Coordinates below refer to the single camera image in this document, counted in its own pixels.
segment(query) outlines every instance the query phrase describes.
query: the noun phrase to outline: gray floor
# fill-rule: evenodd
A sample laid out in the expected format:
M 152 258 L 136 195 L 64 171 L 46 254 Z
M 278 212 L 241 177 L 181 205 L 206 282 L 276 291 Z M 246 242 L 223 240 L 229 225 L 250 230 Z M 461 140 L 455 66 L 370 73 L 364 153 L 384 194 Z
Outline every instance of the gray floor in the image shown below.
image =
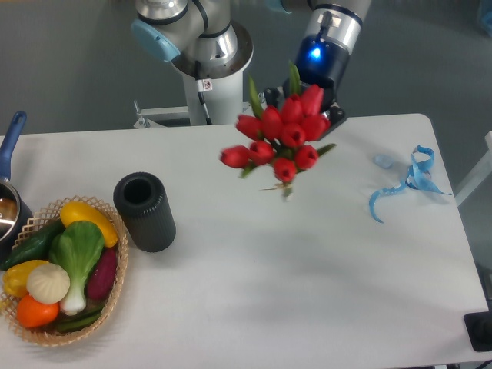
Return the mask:
M 269 12 L 233 0 L 255 45 L 257 85 L 287 75 L 308 13 Z M 350 116 L 419 112 L 434 124 L 455 188 L 492 131 L 492 38 L 478 0 L 374 0 L 341 85 Z M 25 133 L 131 129 L 141 108 L 185 104 L 180 77 L 147 56 L 129 25 L 134 2 L 44 0 L 0 4 L 0 134 L 19 109 Z M 492 176 L 461 206 L 475 260 L 492 268 Z

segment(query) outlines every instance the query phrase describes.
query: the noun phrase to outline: red tulip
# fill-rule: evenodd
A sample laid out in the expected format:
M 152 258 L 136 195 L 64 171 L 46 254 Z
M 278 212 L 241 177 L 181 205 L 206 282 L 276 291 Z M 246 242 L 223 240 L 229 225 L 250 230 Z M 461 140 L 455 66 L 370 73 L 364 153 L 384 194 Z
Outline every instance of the red tulip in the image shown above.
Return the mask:
M 275 156 L 274 149 L 265 141 L 255 141 L 249 148 L 249 157 L 256 165 L 269 163 Z
M 299 148 L 294 156 L 294 161 L 299 169 L 309 169 L 316 164 L 317 158 L 316 149 L 310 145 L 306 145 Z
M 301 119 L 304 116 L 302 114 L 302 104 L 299 95 L 291 95 L 285 100 L 280 115 L 285 125 L 289 123 L 301 123 Z
M 290 123 L 284 126 L 280 139 L 285 146 L 296 148 L 306 141 L 306 134 L 300 125 Z
M 236 123 L 236 128 L 246 137 L 251 140 L 258 140 L 261 133 L 261 121 L 256 117 L 251 117 L 250 115 L 239 115 L 238 123 Z
M 283 127 L 284 122 L 277 108 L 271 105 L 267 106 L 261 116 L 261 130 L 266 139 L 272 141 L 280 138 Z
M 327 119 L 321 115 L 311 115 L 301 122 L 301 127 L 306 133 L 306 141 L 315 141 L 327 130 Z
M 274 163 L 275 177 L 282 182 L 291 182 L 296 174 L 296 167 L 292 160 L 279 158 Z
M 311 85 L 304 91 L 301 96 L 302 112 L 304 115 L 310 116 L 320 113 L 323 94 L 323 88 L 318 85 Z
M 221 153 L 221 161 L 232 168 L 244 168 L 249 162 L 249 150 L 243 145 L 225 148 Z

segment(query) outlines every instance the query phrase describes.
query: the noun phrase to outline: blue tape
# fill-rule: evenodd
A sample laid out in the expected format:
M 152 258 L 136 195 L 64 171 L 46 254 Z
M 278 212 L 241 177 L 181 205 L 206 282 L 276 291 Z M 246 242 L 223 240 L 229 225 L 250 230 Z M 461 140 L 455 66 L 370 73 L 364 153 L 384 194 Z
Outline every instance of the blue tape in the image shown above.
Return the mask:
M 417 162 L 417 160 L 414 157 L 414 154 L 417 152 L 425 154 L 429 158 L 427 160 Z M 398 192 L 402 192 L 407 187 L 412 188 L 414 190 L 429 191 L 438 194 L 447 194 L 442 192 L 431 180 L 431 174 L 429 170 L 434 165 L 434 151 L 431 148 L 424 148 L 418 145 L 412 152 L 411 162 L 412 165 L 408 167 L 407 178 L 401 181 L 399 187 L 382 188 L 381 190 L 375 191 L 371 195 L 371 198 L 369 199 L 369 211 L 371 212 L 371 216 L 375 221 L 384 223 L 376 215 L 376 211 L 374 210 L 374 205 L 376 204 L 376 200 L 381 195 L 391 196 L 393 194 L 397 194 Z

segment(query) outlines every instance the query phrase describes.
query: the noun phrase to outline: orange tomato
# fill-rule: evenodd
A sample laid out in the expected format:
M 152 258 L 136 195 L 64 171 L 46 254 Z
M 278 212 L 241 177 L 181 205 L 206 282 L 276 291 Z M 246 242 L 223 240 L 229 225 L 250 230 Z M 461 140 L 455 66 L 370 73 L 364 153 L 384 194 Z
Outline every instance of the orange tomato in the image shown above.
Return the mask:
M 51 323 L 60 312 L 59 303 L 42 304 L 30 294 L 25 295 L 17 305 L 17 320 L 24 328 L 36 328 Z

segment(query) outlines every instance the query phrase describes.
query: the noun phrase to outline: wicker basket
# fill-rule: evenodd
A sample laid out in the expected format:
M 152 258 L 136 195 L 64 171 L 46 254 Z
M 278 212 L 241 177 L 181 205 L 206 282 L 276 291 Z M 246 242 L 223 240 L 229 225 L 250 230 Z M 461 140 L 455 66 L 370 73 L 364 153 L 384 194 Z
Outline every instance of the wicker basket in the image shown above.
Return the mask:
M 128 263 L 128 239 L 126 236 L 125 224 L 123 223 L 119 213 L 110 204 L 106 204 L 97 198 L 75 196 L 73 198 L 66 198 L 64 200 L 57 200 L 54 203 L 50 203 L 48 207 L 42 208 L 39 212 L 34 214 L 33 218 L 28 220 L 27 225 L 22 228 L 22 232 L 18 235 L 14 247 L 28 238 L 32 232 L 37 231 L 42 225 L 58 218 L 63 205 L 70 201 L 81 201 L 93 206 L 102 212 L 115 226 L 115 229 L 118 232 L 118 244 L 115 246 L 117 247 L 118 259 L 116 279 L 108 300 L 102 309 L 101 317 L 91 326 L 80 331 L 67 334 L 60 334 L 56 331 L 23 328 L 15 318 L 17 314 L 17 304 L 20 299 L 2 292 L 0 294 L 0 311 L 5 315 L 9 328 L 17 336 L 22 338 L 23 341 L 32 342 L 33 344 L 38 344 L 41 346 L 53 347 L 70 344 L 72 342 L 79 341 L 82 338 L 86 338 L 92 332 L 101 327 L 101 325 L 108 318 L 109 314 L 113 311 L 116 302 L 118 301 Z

